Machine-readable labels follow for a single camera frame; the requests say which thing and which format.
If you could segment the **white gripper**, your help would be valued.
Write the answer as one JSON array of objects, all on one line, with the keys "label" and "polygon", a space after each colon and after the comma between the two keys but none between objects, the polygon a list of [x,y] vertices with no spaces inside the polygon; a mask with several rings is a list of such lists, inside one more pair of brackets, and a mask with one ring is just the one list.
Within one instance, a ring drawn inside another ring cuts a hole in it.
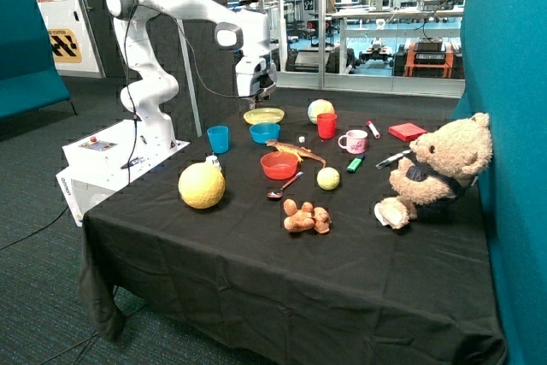
[{"label": "white gripper", "polygon": [[263,103],[265,97],[276,90],[277,70],[270,53],[243,56],[236,64],[235,72],[238,96],[253,98],[249,99],[250,109],[255,109],[256,102]]}]

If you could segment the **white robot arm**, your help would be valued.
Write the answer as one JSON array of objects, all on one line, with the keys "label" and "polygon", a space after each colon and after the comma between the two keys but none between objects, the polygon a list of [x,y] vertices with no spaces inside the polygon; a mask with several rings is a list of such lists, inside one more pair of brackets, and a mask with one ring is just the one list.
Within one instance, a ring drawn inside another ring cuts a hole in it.
[{"label": "white robot arm", "polygon": [[213,22],[215,42],[219,48],[243,53],[235,67],[240,97],[255,103],[275,90],[277,73],[272,61],[270,29],[265,13],[253,9],[234,12],[213,0],[106,2],[125,63],[141,77],[122,90],[121,101],[143,123],[147,145],[158,150],[170,150],[176,145],[172,120],[161,112],[160,106],[176,96],[179,84],[157,61],[146,30],[148,20],[158,15]]}]

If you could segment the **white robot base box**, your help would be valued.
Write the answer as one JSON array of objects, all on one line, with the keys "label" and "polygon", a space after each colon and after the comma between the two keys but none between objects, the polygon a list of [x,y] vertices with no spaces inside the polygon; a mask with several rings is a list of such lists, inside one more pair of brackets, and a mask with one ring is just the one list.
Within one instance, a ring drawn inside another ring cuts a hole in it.
[{"label": "white robot base box", "polygon": [[[75,224],[80,227],[87,211],[188,144],[171,132],[150,131],[142,121],[123,120],[63,146],[68,166],[56,179]],[[136,157],[144,161],[121,169]]]}]

